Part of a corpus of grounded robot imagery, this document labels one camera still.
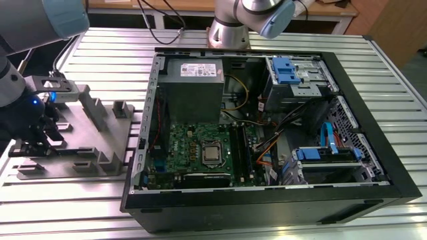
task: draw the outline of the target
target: blue led light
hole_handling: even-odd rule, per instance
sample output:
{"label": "blue led light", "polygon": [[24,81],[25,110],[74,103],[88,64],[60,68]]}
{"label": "blue led light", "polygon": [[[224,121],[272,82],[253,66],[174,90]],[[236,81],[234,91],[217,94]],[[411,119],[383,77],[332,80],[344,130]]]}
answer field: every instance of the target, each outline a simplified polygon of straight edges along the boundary
{"label": "blue led light", "polygon": [[50,92],[50,102],[54,103],[56,100],[56,92]]}

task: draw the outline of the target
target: metal profile rail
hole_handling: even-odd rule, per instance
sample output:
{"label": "metal profile rail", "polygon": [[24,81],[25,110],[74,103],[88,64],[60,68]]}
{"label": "metal profile rail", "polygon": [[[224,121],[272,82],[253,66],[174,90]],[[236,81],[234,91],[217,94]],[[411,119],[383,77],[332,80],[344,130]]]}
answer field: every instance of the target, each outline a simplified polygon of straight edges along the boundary
{"label": "metal profile rail", "polygon": [[[162,41],[174,30],[154,30]],[[385,133],[423,197],[383,208],[340,225],[233,229],[150,235],[118,211],[125,168],[114,177],[18,180],[13,165],[0,159],[0,236],[10,239],[423,239],[427,234],[427,112],[425,103],[373,42],[360,36],[282,34],[272,40],[249,35],[252,49],[327,51],[336,54],[361,98]],[[144,29],[90,28],[64,57],[61,71],[88,84],[102,104],[134,105],[137,128],[153,58],[160,45]],[[206,47],[204,31],[188,30],[170,47]],[[129,136],[128,147],[136,147]]]}

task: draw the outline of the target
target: yellow cable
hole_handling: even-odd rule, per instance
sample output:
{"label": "yellow cable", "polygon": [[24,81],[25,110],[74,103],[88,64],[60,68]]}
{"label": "yellow cable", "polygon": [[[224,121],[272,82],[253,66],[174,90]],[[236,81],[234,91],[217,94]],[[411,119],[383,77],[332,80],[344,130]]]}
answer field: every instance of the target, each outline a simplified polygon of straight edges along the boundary
{"label": "yellow cable", "polygon": [[248,99],[249,99],[249,90],[246,88],[246,86],[242,84],[242,82],[232,75],[228,75],[228,74],[224,74],[224,76],[228,76],[230,77],[233,80],[237,81],[237,83],[241,85],[241,87],[244,88],[244,91],[245,91],[245,98],[244,98],[244,102],[241,103],[241,105],[233,107],[233,108],[225,108],[225,109],[221,109],[221,111],[233,111],[233,110],[237,110],[238,108],[241,108],[246,102],[248,102]]}

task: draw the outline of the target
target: cpu socket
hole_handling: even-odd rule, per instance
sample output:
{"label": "cpu socket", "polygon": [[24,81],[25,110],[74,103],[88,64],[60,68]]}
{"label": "cpu socket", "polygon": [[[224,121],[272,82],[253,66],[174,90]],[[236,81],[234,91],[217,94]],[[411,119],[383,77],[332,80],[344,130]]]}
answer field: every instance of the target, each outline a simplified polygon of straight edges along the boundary
{"label": "cpu socket", "polygon": [[201,142],[201,163],[204,165],[218,165],[222,162],[221,142],[216,140]]}

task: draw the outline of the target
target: gray robot arm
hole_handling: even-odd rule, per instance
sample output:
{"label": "gray robot arm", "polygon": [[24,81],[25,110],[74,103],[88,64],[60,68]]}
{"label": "gray robot arm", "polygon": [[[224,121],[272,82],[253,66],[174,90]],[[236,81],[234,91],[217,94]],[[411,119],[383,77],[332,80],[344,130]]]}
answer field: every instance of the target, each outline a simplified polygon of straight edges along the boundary
{"label": "gray robot arm", "polygon": [[[24,78],[5,56],[68,40],[88,28],[81,0],[0,0],[0,141],[21,140],[28,156],[48,154],[48,137],[61,140],[54,106],[37,93],[70,92],[72,85],[60,77]],[[46,89],[45,82],[61,87]]]}
{"label": "gray robot arm", "polygon": [[262,37],[274,38],[288,26],[293,12],[292,0],[216,0],[209,46],[244,49],[249,44],[248,28]]}

